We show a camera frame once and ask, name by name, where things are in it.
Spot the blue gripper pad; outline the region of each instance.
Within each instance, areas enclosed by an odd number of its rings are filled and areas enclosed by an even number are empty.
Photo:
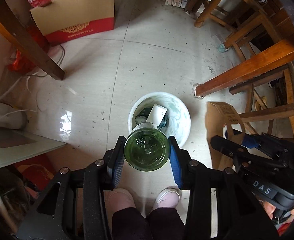
[[[112,184],[114,188],[116,188],[120,182],[124,162],[125,156],[123,154],[118,155],[112,176]]]
[[[170,166],[173,172],[175,183],[177,184],[178,188],[181,188],[183,186],[182,170],[177,159],[176,151],[171,143],[170,143],[169,161],[170,161]]]
[[[241,131],[232,129],[234,134],[239,134],[241,133]],[[228,132],[226,130],[225,132],[225,137],[226,139],[228,139]],[[248,148],[248,149],[252,149],[252,148],[256,148],[259,147],[259,142],[256,140],[255,136],[252,136],[250,134],[245,133],[244,139],[241,142],[241,145]]]

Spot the metal screw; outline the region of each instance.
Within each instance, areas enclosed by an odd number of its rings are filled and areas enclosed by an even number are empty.
[[[95,165],[96,166],[102,166],[102,165],[104,165],[105,164],[105,161],[104,160],[96,160],[95,161]]]
[[[229,175],[233,174],[235,171],[232,168],[225,168],[225,172]]]
[[[69,171],[69,169],[67,167],[61,168],[60,169],[60,174],[66,174]]]
[[[199,164],[199,161],[196,161],[196,160],[190,160],[190,161],[189,161],[189,165],[190,165],[190,166],[195,167],[195,166],[198,166],[198,164]]]

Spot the red cardboard box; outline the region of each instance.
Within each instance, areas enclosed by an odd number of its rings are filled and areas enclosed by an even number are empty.
[[[114,0],[52,0],[30,12],[52,46],[114,29]]]

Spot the person's hand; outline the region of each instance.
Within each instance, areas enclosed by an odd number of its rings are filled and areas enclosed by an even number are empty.
[[[272,219],[273,218],[272,214],[275,211],[276,207],[267,201],[263,201],[263,207],[267,215],[269,216],[269,218]],[[290,223],[294,220],[294,208],[290,211],[290,214],[291,216],[284,223]]]

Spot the black pants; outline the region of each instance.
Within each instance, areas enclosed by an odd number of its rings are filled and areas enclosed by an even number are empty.
[[[184,229],[175,208],[157,208],[146,219],[132,207],[112,216],[114,240],[182,240]]]

